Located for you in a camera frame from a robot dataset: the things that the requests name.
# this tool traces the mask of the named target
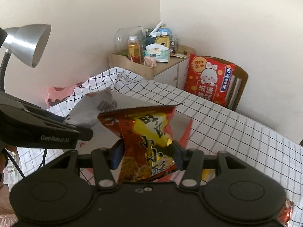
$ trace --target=rabbit print pillow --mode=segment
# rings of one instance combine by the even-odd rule
[[[190,54],[184,90],[225,106],[234,69],[234,64],[225,65],[207,57]]]

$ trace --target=finger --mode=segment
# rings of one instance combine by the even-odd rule
[[[16,150],[17,150],[17,147],[13,146],[13,145],[6,145],[5,148],[11,152],[16,152]]]
[[[4,153],[0,153],[0,173],[4,170],[5,168],[5,156]]]

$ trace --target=rabbit ear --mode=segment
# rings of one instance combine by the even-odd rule
[[[206,68],[211,68],[212,67],[212,64],[208,61],[207,63],[206,63]]]

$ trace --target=black round object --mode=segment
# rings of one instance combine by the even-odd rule
[[[254,223],[278,215],[286,194],[279,183],[258,171],[230,169],[209,181],[202,197],[213,213]]]
[[[32,223],[61,223],[87,207],[91,187],[77,175],[52,169],[29,176],[17,183],[10,193],[16,214]]]

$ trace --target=chair backrest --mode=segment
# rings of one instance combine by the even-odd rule
[[[205,56],[205,57],[216,60],[218,62],[221,62],[222,64],[225,64],[225,65],[233,64],[233,63],[231,63],[227,60],[223,60],[223,59],[220,59],[220,58],[209,57],[209,56]],[[240,98],[242,96],[242,93],[243,93],[243,90],[245,88],[246,82],[248,80],[248,74],[241,67],[236,65],[233,76],[234,76],[234,80],[230,83],[229,88],[228,88],[228,95],[227,95],[227,99],[226,99],[226,107],[235,111],[237,106],[238,106],[238,103],[240,101]],[[237,88],[237,93],[234,94],[238,79],[240,80],[240,84]],[[233,96],[234,96],[234,98],[233,98],[234,101],[231,104],[231,107],[229,107],[230,102],[231,102],[231,98]]]

